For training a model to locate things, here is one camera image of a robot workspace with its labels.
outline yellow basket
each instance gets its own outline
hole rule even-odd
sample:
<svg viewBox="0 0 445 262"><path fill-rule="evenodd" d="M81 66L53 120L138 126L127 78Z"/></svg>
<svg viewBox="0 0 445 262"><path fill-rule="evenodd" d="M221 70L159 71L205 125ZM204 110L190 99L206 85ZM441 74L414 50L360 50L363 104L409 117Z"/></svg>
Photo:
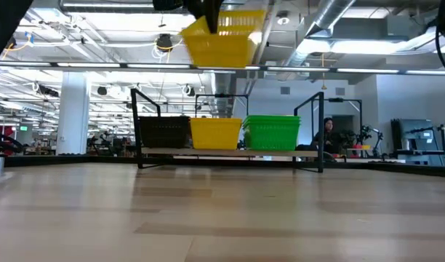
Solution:
<svg viewBox="0 0 445 262"><path fill-rule="evenodd" d="M194 65L243 68L252 64L264 19L263 10L220 12L217 33L209 33L203 16L181 35Z"/></svg>
<svg viewBox="0 0 445 262"><path fill-rule="evenodd" d="M237 149L242 119L191 119L195 149Z"/></svg>

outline wooden floor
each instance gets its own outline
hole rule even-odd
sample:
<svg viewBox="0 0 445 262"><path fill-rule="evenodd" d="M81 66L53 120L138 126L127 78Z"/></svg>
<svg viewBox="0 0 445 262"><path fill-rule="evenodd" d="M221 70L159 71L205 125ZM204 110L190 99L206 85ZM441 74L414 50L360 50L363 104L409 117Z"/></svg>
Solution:
<svg viewBox="0 0 445 262"><path fill-rule="evenodd" d="M445 262L445 178L131 164L6 171L0 262Z"/></svg>

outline exposed ceiling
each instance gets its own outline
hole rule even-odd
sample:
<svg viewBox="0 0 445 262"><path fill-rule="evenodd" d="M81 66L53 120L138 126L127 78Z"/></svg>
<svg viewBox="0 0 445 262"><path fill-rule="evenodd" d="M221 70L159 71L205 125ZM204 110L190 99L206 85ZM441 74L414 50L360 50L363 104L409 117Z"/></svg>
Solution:
<svg viewBox="0 0 445 262"><path fill-rule="evenodd" d="M126 0L65 0L65 6L72 4L115 4ZM240 9L259 7L267 1L262 0L227 0L223 9ZM139 4L150 4L151 1L134 1ZM268 46L264 49L261 63L275 62L281 64L292 52L297 49L297 30L302 17L308 17L317 10L319 0L284 0L278 7L279 11L287 11L289 22L278 24L275 20L268 37ZM388 15L419 15L436 8L438 1L380 1L358 0L343 15L346 18L383 19ZM153 13L151 8L143 8L140 12L131 11L127 14L108 12L108 8L97 8L100 12L85 12L87 8L76 7L77 12L62 13L58 0L35 0L33 7L21 21L15 33L17 48L26 47L19 51L1 54L0 60L7 61L44 61L44 62L93 62L93 63L184 63L190 64L185 45L179 35L182 29L187 28L195 19L184 11L173 13ZM169 54L156 51L155 41L160 33L172 35L175 45ZM310 66L335 66L353 68L389 68L406 66L407 68L438 68L436 56L432 53L434 46L429 41L421 47L424 52L418 55L360 55L326 52L324 56L309 55L306 63ZM215 83L217 76L213 73L133 73L133 72L89 72L94 91L92 100L95 102L90 108L90 124L92 129L105 126L105 119L109 117L112 125L123 126L121 132L128 133L130 119L118 120L131 114L122 101L129 100L129 90L139 87L145 94L155 101L169 102L168 111L173 114L192 112L194 98L184 95L183 87L191 86L196 93L214 94L215 92L231 92L218 89ZM311 73L305 77L308 81L316 81L323 77L322 73ZM326 79L344 79L354 84L363 76L356 74L327 74ZM34 83L52 88L61 92L62 72L35 71L16 68L0 68L0 100L30 99L24 102L0 103L7 112L12 108L18 114L39 115L41 112L50 112L44 119L55 121L58 101L42 102L44 95L37 93ZM98 95L98 87L106 87L108 95ZM144 114L153 114L149 108L143 109ZM217 102L210 101L204 106L201 114L217 114ZM38 119L41 116L29 116L29 119Z"/></svg>

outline woman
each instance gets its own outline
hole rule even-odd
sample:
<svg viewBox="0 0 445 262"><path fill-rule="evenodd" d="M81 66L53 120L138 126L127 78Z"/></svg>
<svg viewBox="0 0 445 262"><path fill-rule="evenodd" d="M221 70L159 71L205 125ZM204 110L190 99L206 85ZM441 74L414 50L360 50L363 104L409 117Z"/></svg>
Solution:
<svg viewBox="0 0 445 262"><path fill-rule="evenodd" d="M332 140L332 128L334 127L334 123L332 122L332 118L327 117L324 119L324 151L330 154L336 154L338 152L337 147L334 146ZM315 138L313 139L312 144L318 148L319 143L319 132L316 133Z"/></svg>

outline green basket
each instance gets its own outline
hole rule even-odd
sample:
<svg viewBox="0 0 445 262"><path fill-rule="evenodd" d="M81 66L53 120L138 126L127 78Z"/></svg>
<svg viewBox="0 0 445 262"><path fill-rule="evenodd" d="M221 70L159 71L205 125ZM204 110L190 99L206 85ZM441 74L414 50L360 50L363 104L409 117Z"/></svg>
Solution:
<svg viewBox="0 0 445 262"><path fill-rule="evenodd" d="M299 116L248 116L243 124L248 149L293 151L297 146Z"/></svg>

